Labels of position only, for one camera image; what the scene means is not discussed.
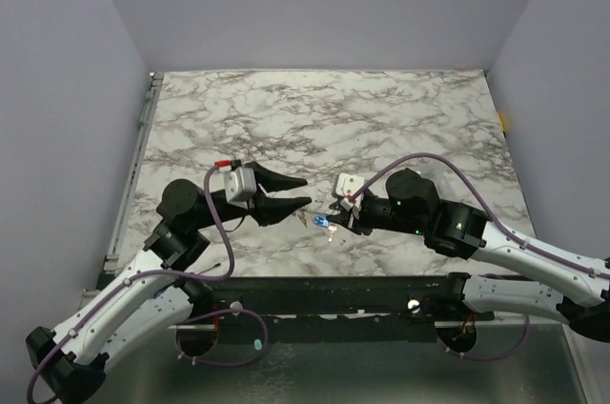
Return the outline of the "key with blue tag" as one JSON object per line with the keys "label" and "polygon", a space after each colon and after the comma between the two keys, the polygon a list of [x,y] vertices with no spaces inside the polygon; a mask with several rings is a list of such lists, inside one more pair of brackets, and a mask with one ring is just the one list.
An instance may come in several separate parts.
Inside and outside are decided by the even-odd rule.
{"label": "key with blue tag", "polygon": [[315,215],[313,217],[313,223],[316,226],[326,230],[327,234],[328,234],[328,240],[330,242],[333,241],[333,237],[337,230],[337,226],[334,223],[332,223],[327,216]]}

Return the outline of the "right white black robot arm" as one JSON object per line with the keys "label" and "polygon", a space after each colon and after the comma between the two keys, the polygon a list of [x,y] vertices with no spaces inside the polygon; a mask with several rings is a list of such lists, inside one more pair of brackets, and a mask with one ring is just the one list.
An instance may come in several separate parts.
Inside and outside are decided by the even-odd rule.
{"label": "right white black robot arm", "polygon": [[439,311],[459,319],[472,313],[533,314],[567,325],[599,342],[609,340],[609,263],[568,252],[508,228],[491,214],[439,197],[435,183],[401,170],[379,197],[362,177],[340,173],[333,185],[338,211],[330,220],[359,235],[374,230],[420,235],[446,257],[472,259],[513,272],[495,280],[467,276],[437,297]]}

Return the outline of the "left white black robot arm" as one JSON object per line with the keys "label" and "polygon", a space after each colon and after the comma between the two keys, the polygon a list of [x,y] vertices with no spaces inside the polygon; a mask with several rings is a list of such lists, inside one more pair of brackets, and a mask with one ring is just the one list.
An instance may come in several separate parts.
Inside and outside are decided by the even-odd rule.
{"label": "left white black robot arm", "polygon": [[27,401],[43,380],[54,400],[83,403],[130,348],[175,323],[213,315],[209,285],[229,279],[235,268],[225,222],[251,217],[261,227],[277,224],[312,200],[275,193],[306,184],[238,160],[216,162],[202,185],[169,183],[157,207],[160,222],[123,271],[70,318],[27,336],[34,368]]}

